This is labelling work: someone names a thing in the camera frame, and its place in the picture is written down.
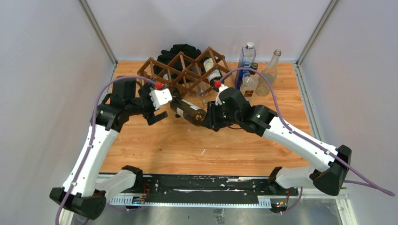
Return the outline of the blue square water bottle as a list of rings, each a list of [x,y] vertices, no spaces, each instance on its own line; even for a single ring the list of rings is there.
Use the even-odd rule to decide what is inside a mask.
[[[255,61],[257,53],[254,46],[254,42],[247,42],[246,47],[242,47],[241,49],[238,61],[238,68],[245,69],[241,69],[236,72],[235,88],[237,90],[241,88],[243,77],[247,76],[247,73],[250,75],[250,72],[246,68],[250,68],[252,63],[254,63]]]

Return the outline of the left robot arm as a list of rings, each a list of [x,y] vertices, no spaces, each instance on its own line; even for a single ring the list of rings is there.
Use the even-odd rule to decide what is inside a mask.
[[[109,148],[119,135],[123,125],[133,115],[142,115],[148,125],[167,117],[166,112],[155,115],[163,105],[172,101],[172,94],[161,82],[149,78],[136,88],[140,76],[121,76],[109,81],[105,87],[112,92],[99,92],[94,102],[87,138],[78,160],[61,187],[54,187],[50,198],[59,205],[56,224],[61,223],[61,211],[67,210],[85,217],[97,219],[107,203],[122,191],[148,194],[140,168],[126,165],[117,174],[103,182],[97,176]]]

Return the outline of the dark wine bottle silver cap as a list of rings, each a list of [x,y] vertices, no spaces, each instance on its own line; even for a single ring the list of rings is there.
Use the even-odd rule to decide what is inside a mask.
[[[180,97],[173,98],[170,103],[170,108],[177,118],[184,118],[198,127],[202,126],[206,116],[206,111],[204,109]]]

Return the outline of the small clear liquor bottle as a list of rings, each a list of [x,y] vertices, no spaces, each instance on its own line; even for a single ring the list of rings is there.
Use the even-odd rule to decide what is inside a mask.
[[[252,100],[253,93],[258,84],[258,78],[254,77],[256,73],[253,71],[242,70],[242,72],[243,76],[242,76],[240,91],[245,97],[245,99],[250,103]]]

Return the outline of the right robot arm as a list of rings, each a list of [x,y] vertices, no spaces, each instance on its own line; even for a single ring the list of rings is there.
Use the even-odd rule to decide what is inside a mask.
[[[287,188],[303,186],[315,187],[327,195],[339,195],[351,163],[349,147],[323,143],[289,124],[280,113],[264,105],[251,105],[240,91],[223,85],[216,99],[208,102],[202,126],[218,131],[233,124],[287,147],[311,164],[276,167],[269,176],[271,194],[278,196]]]

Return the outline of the clear wine bottle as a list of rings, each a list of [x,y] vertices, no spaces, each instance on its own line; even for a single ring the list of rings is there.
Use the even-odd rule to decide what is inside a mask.
[[[279,62],[279,58],[282,54],[280,49],[276,49],[273,53],[271,61],[267,64],[267,66],[262,70],[261,74],[268,80],[266,82],[262,76],[258,78],[258,84],[255,89],[255,94],[258,96],[266,96],[270,92],[270,86],[273,85],[276,77],[277,77],[277,65]]]

